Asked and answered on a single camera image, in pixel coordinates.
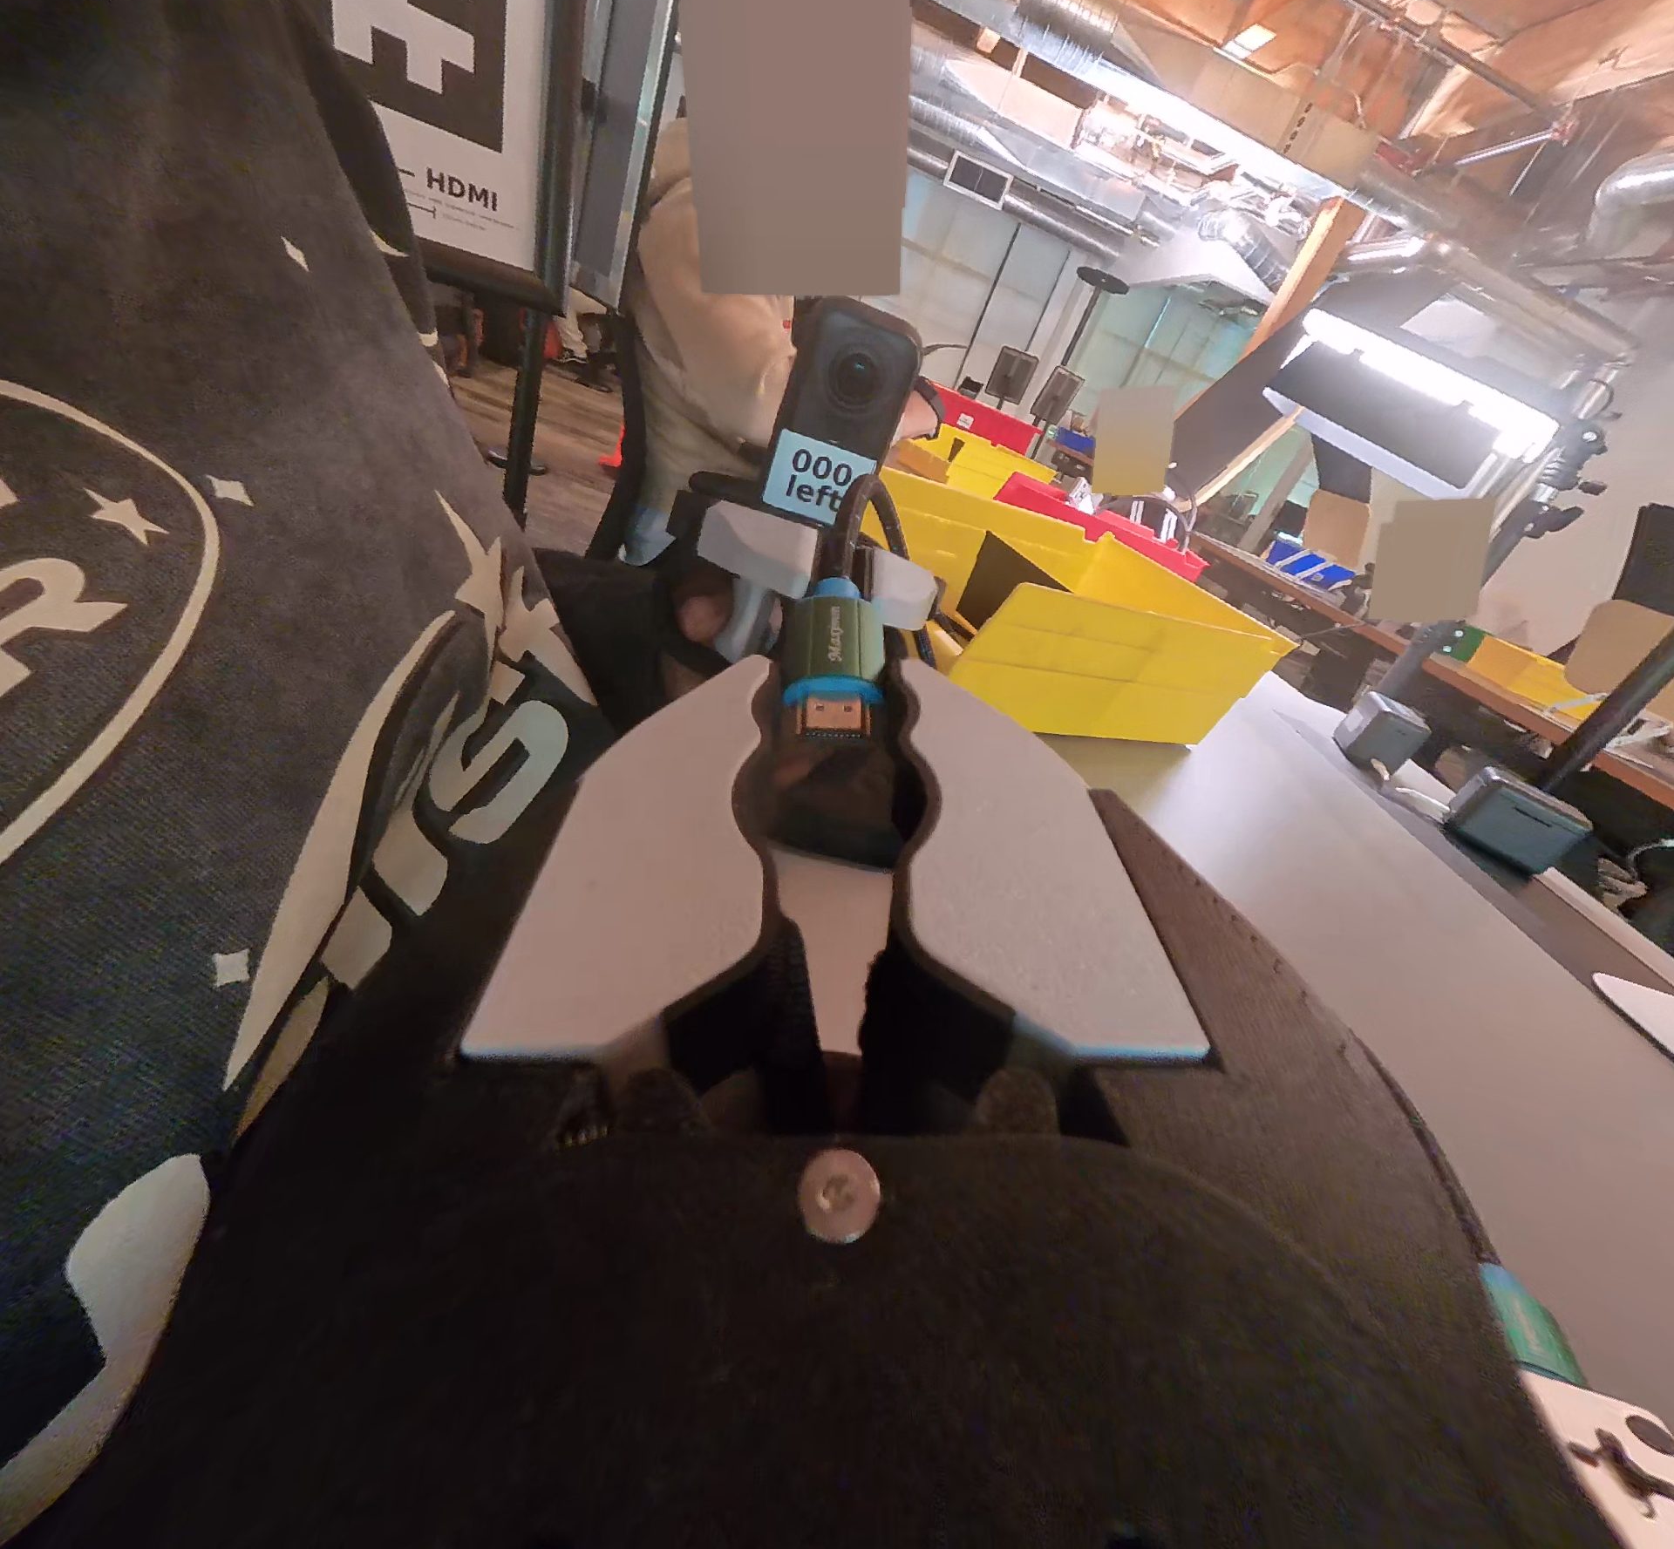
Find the grey box device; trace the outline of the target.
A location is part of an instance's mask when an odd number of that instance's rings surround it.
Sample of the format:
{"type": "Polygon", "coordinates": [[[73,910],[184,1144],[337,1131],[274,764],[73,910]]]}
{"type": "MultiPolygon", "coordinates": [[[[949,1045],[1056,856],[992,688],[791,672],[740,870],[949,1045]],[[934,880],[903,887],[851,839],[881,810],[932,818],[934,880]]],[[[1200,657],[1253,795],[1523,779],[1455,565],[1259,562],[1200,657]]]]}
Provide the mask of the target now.
{"type": "Polygon", "coordinates": [[[1583,810],[1498,764],[1486,764],[1455,791],[1440,827],[1523,878],[1546,875],[1595,832],[1583,810]]]}
{"type": "Polygon", "coordinates": [[[1335,729],[1338,752],[1361,772],[1395,773],[1433,740],[1433,727],[1407,703],[1364,692],[1335,729]]]}

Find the person's left hand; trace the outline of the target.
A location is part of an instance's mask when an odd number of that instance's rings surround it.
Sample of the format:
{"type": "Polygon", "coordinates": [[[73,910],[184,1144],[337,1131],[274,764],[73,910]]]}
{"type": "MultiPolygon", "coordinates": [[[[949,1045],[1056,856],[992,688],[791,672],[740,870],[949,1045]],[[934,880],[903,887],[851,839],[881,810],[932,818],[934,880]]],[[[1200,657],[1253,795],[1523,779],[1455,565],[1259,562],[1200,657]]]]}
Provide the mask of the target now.
{"type": "Polygon", "coordinates": [[[671,584],[676,626],[684,640],[717,648],[734,618],[738,578],[715,565],[697,565],[671,584]]]}

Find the silver ceiling duct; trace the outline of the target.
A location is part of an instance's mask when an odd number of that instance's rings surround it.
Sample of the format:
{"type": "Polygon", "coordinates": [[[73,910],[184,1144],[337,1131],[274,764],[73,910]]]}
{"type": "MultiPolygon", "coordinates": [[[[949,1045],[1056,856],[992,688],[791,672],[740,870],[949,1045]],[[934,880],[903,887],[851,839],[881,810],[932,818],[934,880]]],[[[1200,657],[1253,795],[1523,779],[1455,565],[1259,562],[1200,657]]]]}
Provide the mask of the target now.
{"type": "Polygon", "coordinates": [[[1376,138],[1160,31],[1163,73],[1119,0],[910,0],[910,138],[1075,213],[1246,213],[1299,233],[1354,199],[1376,138]]]}

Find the blue plastic bin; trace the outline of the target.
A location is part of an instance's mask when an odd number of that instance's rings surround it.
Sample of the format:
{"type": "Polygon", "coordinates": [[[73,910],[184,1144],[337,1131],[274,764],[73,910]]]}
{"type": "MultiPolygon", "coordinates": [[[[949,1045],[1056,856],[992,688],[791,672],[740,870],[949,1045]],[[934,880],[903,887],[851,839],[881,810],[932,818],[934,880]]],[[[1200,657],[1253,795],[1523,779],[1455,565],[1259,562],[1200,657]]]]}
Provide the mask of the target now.
{"type": "Polygon", "coordinates": [[[1309,550],[1297,534],[1275,534],[1268,539],[1265,562],[1279,575],[1320,593],[1343,593],[1359,578],[1354,568],[1335,562],[1329,554],[1309,550]]]}

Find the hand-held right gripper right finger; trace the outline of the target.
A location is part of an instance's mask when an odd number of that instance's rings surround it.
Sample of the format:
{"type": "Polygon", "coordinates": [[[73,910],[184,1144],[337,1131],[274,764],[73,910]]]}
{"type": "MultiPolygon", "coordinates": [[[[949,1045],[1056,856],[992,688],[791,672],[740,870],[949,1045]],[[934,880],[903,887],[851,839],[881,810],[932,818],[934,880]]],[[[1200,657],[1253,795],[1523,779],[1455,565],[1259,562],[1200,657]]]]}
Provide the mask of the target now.
{"type": "Polygon", "coordinates": [[[925,818],[903,944],[1008,1037],[1064,1060],[1200,1065],[1209,1037],[1083,773],[920,662],[895,672],[925,818]]]}

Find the black framed tag sign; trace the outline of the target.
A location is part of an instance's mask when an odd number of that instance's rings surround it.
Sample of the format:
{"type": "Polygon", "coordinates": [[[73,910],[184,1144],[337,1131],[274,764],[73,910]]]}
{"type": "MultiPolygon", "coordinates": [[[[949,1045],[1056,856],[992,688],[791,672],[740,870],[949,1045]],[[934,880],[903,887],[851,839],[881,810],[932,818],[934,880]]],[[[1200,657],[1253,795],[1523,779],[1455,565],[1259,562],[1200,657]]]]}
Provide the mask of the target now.
{"type": "Polygon", "coordinates": [[[526,521],[568,302],[589,0],[299,0],[384,117],[426,277],[521,308],[502,496],[526,521]]]}

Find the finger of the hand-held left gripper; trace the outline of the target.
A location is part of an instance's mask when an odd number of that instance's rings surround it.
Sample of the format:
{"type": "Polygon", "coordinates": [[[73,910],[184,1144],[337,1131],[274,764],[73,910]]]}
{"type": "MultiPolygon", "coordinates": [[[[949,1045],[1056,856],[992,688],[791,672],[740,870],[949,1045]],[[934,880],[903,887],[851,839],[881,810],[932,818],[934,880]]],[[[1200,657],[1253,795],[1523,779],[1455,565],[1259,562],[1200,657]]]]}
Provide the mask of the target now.
{"type": "Polygon", "coordinates": [[[940,601],[940,578],[886,546],[859,546],[851,582],[889,630],[925,630],[940,601]]]}
{"type": "Polygon", "coordinates": [[[804,599],[816,582],[820,529],[740,504],[710,504],[697,554],[744,584],[804,599]]]}

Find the black metal bar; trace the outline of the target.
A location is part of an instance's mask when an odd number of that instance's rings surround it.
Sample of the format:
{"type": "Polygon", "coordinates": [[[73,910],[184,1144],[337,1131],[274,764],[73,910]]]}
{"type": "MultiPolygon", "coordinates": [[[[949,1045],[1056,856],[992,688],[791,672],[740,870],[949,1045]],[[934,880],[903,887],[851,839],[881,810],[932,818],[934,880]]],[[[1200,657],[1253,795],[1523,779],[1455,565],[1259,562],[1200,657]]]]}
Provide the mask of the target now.
{"type": "Polygon", "coordinates": [[[1620,740],[1649,703],[1672,686],[1672,635],[1603,699],[1603,705],[1550,755],[1537,772],[1545,791],[1579,779],[1595,757],[1620,740]]]}

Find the black light stand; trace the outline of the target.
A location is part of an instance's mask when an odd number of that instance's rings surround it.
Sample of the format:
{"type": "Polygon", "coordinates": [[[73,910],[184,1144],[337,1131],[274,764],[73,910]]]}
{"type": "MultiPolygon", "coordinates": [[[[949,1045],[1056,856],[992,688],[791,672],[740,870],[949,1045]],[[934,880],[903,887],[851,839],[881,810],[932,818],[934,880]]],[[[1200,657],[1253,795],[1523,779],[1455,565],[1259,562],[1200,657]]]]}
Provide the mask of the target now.
{"type": "Polygon", "coordinates": [[[1608,450],[1603,419],[1585,419],[1555,442],[1539,468],[1531,504],[1537,507],[1526,539],[1545,539],[1579,522],[1589,496],[1607,493],[1607,482],[1585,478],[1585,468],[1608,450]]]}

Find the softbox studio light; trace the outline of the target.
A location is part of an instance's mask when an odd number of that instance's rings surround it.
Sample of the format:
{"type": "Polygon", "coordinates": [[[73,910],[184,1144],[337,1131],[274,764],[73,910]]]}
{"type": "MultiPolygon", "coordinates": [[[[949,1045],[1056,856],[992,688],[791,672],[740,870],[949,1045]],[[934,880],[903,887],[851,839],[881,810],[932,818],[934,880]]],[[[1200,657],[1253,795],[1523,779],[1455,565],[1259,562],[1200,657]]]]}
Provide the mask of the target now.
{"type": "Polygon", "coordinates": [[[1340,453],[1428,500],[1480,500],[1555,450],[1545,390],[1501,390],[1417,338],[1309,310],[1268,400],[1340,453]]]}

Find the yellow plastic bin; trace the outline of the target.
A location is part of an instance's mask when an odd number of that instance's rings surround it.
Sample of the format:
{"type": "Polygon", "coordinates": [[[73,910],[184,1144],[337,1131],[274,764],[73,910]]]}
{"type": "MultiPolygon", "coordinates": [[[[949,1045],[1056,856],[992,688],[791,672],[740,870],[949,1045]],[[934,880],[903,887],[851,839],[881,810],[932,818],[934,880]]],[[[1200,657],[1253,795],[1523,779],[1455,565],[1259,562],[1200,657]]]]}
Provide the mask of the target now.
{"type": "Polygon", "coordinates": [[[943,582],[943,605],[971,635],[1021,582],[1146,616],[1222,618],[1222,605],[1209,593],[1112,534],[1090,538],[1068,521],[895,468],[881,478],[903,522],[905,559],[943,582]]]}
{"type": "Polygon", "coordinates": [[[889,462],[903,473],[943,482],[959,493],[971,493],[982,500],[996,500],[1012,482],[1012,475],[1025,475],[1036,487],[1050,487],[1059,478],[1056,468],[1027,459],[1025,450],[998,446],[977,433],[965,433],[956,427],[940,427],[934,438],[895,442],[889,462]]]}
{"type": "Polygon", "coordinates": [[[951,683],[1039,735],[1191,746],[1293,649],[1176,575],[1116,599],[1021,582],[951,683]]]}

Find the person's dark printed sweatshirt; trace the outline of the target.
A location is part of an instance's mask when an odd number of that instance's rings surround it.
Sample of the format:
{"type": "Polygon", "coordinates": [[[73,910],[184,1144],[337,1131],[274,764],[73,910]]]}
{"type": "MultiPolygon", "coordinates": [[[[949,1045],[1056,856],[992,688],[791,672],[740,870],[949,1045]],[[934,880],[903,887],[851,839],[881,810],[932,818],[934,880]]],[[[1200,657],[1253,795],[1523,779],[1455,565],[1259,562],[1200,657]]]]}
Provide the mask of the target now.
{"type": "Polygon", "coordinates": [[[237,1144],[609,745],[299,0],[3,0],[3,1547],[237,1144]]]}

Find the wooden workbench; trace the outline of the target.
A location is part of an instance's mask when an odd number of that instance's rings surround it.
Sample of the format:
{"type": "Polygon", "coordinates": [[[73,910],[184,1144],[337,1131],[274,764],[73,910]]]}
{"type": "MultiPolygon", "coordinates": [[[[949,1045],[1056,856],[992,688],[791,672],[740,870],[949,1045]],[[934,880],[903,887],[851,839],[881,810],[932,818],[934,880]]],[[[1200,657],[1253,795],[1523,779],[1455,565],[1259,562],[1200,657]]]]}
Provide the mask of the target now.
{"type": "MultiPolygon", "coordinates": [[[[1395,662],[1407,649],[1407,640],[1395,637],[1391,630],[1348,616],[1338,601],[1329,601],[1316,590],[1281,575],[1268,562],[1243,554],[1230,545],[1219,545],[1213,538],[1194,539],[1194,545],[1200,545],[1200,554],[1209,559],[1209,570],[1204,575],[1204,584],[1222,582],[1222,584],[1239,590],[1239,593],[1261,590],[1268,599],[1281,599],[1293,608],[1312,614],[1325,626],[1329,637],[1340,637],[1340,640],[1354,637],[1359,655],[1376,655],[1376,657],[1395,662]]],[[[1545,705],[1508,692],[1507,686],[1498,686],[1492,677],[1480,677],[1473,667],[1459,666],[1452,657],[1431,657],[1428,674],[1433,683],[1446,686],[1455,695],[1460,695],[1473,705],[1486,705],[1501,722],[1511,722],[1523,733],[1546,740],[1550,752],[1556,752],[1571,733],[1579,733],[1576,718],[1555,715],[1545,705]]],[[[1620,784],[1632,787],[1646,802],[1672,811],[1672,772],[1668,766],[1643,764],[1643,762],[1620,755],[1620,752],[1603,752],[1591,762],[1591,772],[1615,779],[1620,784]]]]}

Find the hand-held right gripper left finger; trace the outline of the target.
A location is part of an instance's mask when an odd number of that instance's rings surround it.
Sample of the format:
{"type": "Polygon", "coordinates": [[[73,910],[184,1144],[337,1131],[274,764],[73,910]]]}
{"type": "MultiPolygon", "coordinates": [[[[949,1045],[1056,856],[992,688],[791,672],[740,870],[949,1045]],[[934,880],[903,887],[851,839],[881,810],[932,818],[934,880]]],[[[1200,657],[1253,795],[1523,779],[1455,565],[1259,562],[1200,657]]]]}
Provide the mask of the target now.
{"type": "Polygon", "coordinates": [[[620,735],[580,781],[463,1034],[465,1060],[626,1060],[766,941],[769,875],[738,824],[766,733],[755,655],[620,735]]]}

